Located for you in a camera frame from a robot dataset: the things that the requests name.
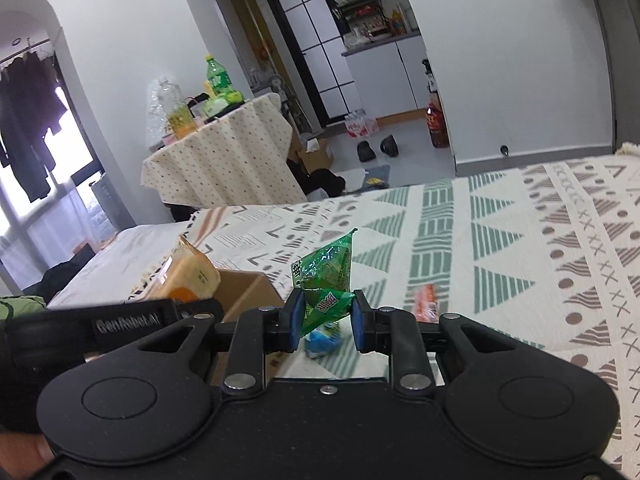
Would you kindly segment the green snack packet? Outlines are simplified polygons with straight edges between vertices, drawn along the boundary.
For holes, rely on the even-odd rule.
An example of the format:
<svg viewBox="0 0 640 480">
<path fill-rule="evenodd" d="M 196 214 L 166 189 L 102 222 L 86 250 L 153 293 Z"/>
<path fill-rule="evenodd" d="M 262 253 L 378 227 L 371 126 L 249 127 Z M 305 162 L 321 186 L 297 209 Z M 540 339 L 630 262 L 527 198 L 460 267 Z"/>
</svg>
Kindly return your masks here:
<svg viewBox="0 0 640 480">
<path fill-rule="evenodd" d="M 303 292 L 305 303 L 302 336 L 349 314 L 354 298 L 350 270 L 355 233 L 353 229 L 292 264 L 293 286 Z"/>
</svg>

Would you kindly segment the blue green candy packet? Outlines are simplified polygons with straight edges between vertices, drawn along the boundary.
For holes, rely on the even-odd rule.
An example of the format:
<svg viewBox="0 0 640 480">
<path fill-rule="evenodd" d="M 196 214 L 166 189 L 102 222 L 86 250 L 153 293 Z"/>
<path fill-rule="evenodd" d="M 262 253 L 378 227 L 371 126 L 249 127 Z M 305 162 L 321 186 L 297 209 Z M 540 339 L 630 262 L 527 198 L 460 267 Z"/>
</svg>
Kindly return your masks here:
<svg viewBox="0 0 640 480">
<path fill-rule="evenodd" d="M 304 350 L 309 359 L 320 359 L 340 348 L 343 335 L 339 322 L 320 325 L 304 338 Z"/>
</svg>

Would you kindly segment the orange snack packet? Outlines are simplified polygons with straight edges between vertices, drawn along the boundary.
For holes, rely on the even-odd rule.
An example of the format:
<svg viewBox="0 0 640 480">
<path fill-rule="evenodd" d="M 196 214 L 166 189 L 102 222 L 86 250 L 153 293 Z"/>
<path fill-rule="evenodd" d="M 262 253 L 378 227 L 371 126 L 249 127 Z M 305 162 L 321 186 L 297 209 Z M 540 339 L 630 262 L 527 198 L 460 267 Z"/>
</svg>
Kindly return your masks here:
<svg viewBox="0 0 640 480">
<path fill-rule="evenodd" d="M 418 322 L 438 322 L 439 307 L 436 297 L 436 289 L 433 284 L 422 285 L 414 291 L 414 305 L 412 312 Z"/>
</svg>

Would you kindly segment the small cardboard box on floor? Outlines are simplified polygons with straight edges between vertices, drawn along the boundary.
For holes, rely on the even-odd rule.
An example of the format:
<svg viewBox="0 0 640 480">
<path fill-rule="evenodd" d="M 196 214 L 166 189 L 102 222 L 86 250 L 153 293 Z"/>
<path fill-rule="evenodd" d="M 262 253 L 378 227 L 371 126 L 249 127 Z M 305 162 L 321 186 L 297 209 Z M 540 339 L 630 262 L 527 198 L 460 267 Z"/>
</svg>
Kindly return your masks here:
<svg viewBox="0 0 640 480">
<path fill-rule="evenodd" d="M 326 139 L 310 139 L 298 152 L 298 156 L 308 174 L 319 169 L 330 169 L 334 162 Z"/>
</svg>

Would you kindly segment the left black slipper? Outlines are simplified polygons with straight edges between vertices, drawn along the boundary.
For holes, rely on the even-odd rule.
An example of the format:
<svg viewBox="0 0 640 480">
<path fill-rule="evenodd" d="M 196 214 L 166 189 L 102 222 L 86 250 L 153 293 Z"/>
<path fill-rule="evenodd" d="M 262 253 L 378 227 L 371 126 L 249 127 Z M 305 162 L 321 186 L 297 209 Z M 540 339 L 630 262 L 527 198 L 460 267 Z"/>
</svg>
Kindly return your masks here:
<svg viewBox="0 0 640 480">
<path fill-rule="evenodd" d="M 370 162 L 376 159 L 375 151 L 368 141 L 361 141 L 357 145 L 357 155 L 360 162 Z"/>
</svg>

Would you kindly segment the black slipper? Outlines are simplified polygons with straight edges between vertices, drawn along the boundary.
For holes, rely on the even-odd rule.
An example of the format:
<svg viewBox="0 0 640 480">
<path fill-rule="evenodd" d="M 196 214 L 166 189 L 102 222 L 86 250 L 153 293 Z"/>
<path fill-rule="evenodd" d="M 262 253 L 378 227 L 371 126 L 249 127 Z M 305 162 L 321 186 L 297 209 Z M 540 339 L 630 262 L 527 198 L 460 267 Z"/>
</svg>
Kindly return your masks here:
<svg viewBox="0 0 640 480">
<path fill-rule="evenodd" d="M 395 158 L 399 155 L 398 144 L 392 134 L 386 136 L 386 138 L 381 141 L 380 150 L 390 158 Z"/>
<path fill-rule="evenodd" d="M 376 159 L 375 151 L 368 141 L 361 141 L 357 145 L 357 155 L 360 162 L 370 162 Z"/>
</svg>

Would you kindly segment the dotted tablecloth table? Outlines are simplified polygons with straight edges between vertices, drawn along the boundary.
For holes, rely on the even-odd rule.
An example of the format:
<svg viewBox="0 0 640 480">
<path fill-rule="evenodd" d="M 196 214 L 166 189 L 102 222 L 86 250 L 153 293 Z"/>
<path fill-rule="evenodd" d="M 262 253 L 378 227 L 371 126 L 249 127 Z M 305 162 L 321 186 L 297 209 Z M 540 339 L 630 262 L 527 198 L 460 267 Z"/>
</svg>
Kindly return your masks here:
<svg viewBox="0 0 640 480">
<path fill-rule="evenodd" d="M 149 156 L 141 185 L 196 209 L 303 203 L 286 164 L 292 139 L 280 96 L 268 93 Z"/>
</svg>

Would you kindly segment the right black slipper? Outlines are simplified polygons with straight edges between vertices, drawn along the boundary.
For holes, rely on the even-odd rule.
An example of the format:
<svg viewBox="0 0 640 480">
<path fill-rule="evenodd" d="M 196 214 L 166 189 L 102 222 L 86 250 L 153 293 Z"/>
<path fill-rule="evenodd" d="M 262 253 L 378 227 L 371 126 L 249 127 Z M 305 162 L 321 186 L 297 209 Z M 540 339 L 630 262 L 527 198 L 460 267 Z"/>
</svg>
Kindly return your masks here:
<svg viewBox="0 0 640 480">
<path fill-rule="evenodd" d="M 380 150 L 390 158 L 395 158 L 399 155 L 398 144 L 392 134 L 386 136 L 386 138 L 381 141 Z"/>
</svg>

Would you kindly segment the water bottle pack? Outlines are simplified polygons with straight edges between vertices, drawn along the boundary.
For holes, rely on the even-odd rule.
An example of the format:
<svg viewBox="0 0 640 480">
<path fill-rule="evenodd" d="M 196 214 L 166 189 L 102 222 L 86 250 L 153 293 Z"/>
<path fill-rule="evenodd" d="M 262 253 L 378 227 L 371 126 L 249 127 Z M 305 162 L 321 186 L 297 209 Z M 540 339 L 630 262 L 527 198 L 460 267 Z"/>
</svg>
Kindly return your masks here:
<svg viewBox="0 0 640 480">
<path fill-rule="evenodd" d="M 347 134 L 354 139 L 367 138 L 380 131 L 378 122 L 369 117 L 364 110 L 355 110 L 347 114 L 344 125 Z"/>
</svg>

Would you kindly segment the brown oil bottle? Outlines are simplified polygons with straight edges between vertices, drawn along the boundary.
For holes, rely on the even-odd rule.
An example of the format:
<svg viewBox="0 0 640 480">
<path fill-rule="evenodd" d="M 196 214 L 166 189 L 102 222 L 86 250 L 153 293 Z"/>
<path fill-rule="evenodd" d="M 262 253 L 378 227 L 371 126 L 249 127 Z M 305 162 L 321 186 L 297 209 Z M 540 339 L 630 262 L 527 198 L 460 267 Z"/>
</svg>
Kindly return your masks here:
<svg viewBox="0 0 640 480">
<path fill-rule="evenodd" d="M 428 103 L 425 118 L 434 148 L 448 148 L 449 136 L 444 114 L 434 102 Z"/>
</svg>

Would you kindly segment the patterned bed blanket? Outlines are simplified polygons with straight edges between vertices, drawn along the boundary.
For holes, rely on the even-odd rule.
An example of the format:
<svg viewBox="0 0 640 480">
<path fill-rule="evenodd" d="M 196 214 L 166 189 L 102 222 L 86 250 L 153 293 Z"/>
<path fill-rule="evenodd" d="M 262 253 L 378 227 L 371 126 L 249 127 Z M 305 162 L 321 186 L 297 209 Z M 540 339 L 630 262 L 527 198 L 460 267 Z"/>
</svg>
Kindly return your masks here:
<svg viewBox="0 0 640 480">
<path fill-rule="evenodd" d="M 352 233 L 350 284 L 412 310 L 432 286 L 457 312 L 600 376 L 620 401 L 606 460 L 639 474 L 639 150 L 372 191 L 194 214 L 219 269 L 281 296 L 296 260 Z"/>
</svg>

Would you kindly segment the clear plastic bottle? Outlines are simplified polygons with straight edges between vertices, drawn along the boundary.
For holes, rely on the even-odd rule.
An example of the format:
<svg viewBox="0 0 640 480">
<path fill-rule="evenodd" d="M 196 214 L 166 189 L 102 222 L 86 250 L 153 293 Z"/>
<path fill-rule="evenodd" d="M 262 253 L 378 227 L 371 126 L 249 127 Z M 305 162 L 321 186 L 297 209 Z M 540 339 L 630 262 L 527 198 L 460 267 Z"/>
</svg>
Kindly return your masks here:
<svg viewBox="0 0 640 480">
<path fill-rule="evenodd" d="M 165 113 L 172 133 L 178 140 L 198 130 L 198 126 L 194 122 L 190 108 L 186 105 L 186 100 L 178 84 L 166 77 L 160 78 L 158 80 L 157 99 Z"/>
</svg>

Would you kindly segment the hanging dark clothes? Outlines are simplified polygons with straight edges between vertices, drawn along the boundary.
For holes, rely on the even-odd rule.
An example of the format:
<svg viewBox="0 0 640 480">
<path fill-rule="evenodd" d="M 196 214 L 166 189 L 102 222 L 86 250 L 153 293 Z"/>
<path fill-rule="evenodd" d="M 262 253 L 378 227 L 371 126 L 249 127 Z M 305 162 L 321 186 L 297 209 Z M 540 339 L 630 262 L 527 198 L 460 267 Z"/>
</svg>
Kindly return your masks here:
<svg viewBox="0 0 640 480">
<path fill-rule="evenodd" d="M 51 64 L 27 52 L 1 70 L 1 165 L 33 203 L 46 198 L 55 160 L 44 138 L 61 131 L 66 106 L 55 93 Z"/>
</svg>

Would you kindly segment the green soda bottle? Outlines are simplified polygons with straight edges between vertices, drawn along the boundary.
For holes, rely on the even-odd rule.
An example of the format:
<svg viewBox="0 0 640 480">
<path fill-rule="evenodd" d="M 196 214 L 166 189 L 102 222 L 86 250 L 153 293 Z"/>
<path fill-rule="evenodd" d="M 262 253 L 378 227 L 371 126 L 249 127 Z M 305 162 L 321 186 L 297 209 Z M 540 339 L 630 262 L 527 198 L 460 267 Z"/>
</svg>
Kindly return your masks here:
<svg viewBox="0 0 640 480">
<path fill-rule="evenodd" d="M 227 69 L 217 62 L 213 55 L 206 55 L 206 78 L 215 96 L 226 96 L 233 90 Z"/>
</svg>

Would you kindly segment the white kitchen cabinet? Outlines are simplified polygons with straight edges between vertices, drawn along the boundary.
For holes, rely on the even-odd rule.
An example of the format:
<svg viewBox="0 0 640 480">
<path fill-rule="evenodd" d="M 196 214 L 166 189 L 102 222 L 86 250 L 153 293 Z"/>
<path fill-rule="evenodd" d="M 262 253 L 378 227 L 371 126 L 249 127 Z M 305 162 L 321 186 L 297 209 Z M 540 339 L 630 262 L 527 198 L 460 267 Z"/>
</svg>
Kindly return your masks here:
<svg viewBox="0 0 640 480">
<path fill-rule="evenodd" d="M 364 111 L 373 118 L 424 110 L 430 99 L 420 32 L 343 53 Z"/>
</svg>

